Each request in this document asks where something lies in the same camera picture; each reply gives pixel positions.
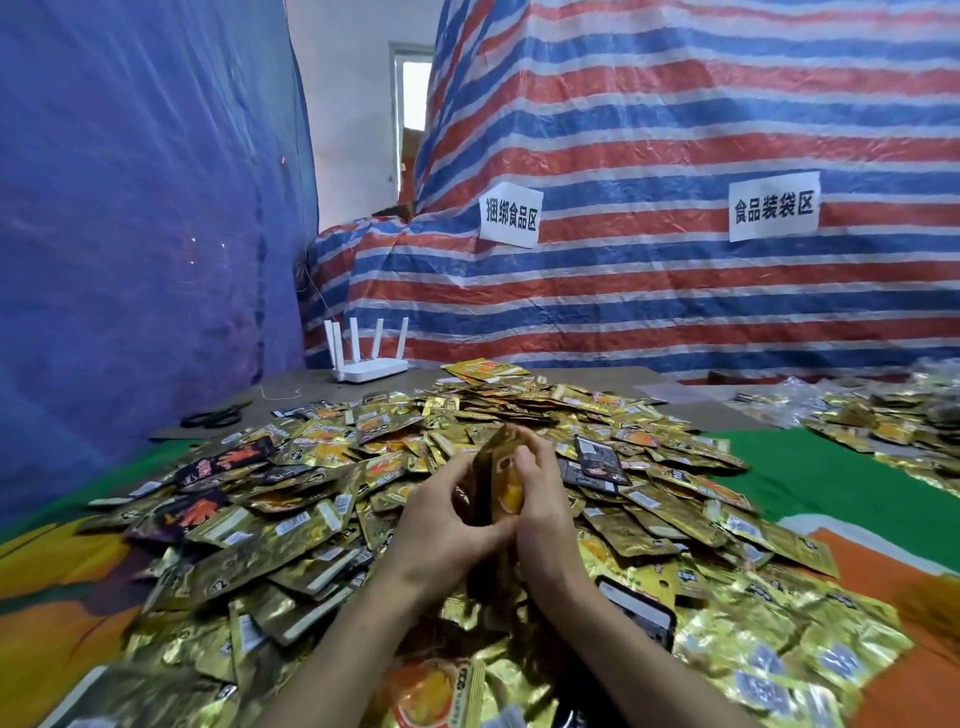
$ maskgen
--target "white router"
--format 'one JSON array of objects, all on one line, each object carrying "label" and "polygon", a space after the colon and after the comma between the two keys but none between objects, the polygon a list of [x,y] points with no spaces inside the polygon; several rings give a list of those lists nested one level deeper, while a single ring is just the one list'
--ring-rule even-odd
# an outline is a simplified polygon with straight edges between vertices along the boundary
[{"label": "white router", "polygon": [[398,375],[409,369],[407,360],[403,358],[403,347],[407,343],[407,325],[409,318],[403,319],[400,328],[400,339],[396,342],[396,357],[393,359],[380,358],[380,338],[383,336],[383,319],[376,320],[376,333],[373,335],[373,349],[371,358],[360,358],[360,336],[357,332],[357,320],[350,319],[350,347],[353,361],[344,364],[344,342],[340,332],[340,322],[324,321],[326,344],[330,347],[330,361],[333,363],[333,377],[337,381],[349,381],[360,384],[384,376]]}]

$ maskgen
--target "window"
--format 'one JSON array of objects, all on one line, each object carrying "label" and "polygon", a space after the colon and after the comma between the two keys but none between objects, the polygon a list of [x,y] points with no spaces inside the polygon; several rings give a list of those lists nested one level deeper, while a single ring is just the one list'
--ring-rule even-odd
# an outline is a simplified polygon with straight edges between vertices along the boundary
[{"label": "window", "polygon": [[396,149],[396,188],[403,180],[403,159],[416,150],[404,150],[411,139],[419,139],[417,132],[426,127],[426,94],[430,85],[430,67],[433,50],[426,47],[393,46],[394,63],[394,144]]}]

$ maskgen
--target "bright window pane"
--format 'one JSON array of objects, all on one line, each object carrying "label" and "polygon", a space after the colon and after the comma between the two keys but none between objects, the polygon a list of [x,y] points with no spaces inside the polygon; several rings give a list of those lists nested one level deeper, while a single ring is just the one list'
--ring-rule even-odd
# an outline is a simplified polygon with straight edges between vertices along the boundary
[{"label": "bright window pane", "polygon": [[403,64],[403,126],[423,131],[426,127],[426,89],[430,84],[430,63]]}]

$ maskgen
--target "white wall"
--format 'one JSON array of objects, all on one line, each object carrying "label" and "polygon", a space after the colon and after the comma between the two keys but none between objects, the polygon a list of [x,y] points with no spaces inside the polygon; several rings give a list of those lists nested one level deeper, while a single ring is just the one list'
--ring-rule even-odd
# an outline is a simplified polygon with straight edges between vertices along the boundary
[{"label": "white wall", "polygon": [[286,0],[320,229],[396,202],[390,43],[433,47],[443,0]]}]

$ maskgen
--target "hand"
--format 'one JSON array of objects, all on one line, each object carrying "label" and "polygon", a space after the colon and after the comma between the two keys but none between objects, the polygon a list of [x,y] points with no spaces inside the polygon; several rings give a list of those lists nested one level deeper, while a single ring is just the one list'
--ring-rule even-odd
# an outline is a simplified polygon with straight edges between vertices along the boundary
[{"label": "hand", "polygon": [[580,557],[553,444],[525,427],[518,430],[526,444],[514,454],[524,498],[516,550],[530,595],[550,616],[551,608],[592,584]]},{"label": "hand", "polygon": [[453,510],[454,486],[472,462],[471,454],[457,453],[410,496],[376,569],[374,581],[382,577],[398,582],[417,612],[449,595],[472,566],[516,534],[517,517],[477,528]]}]

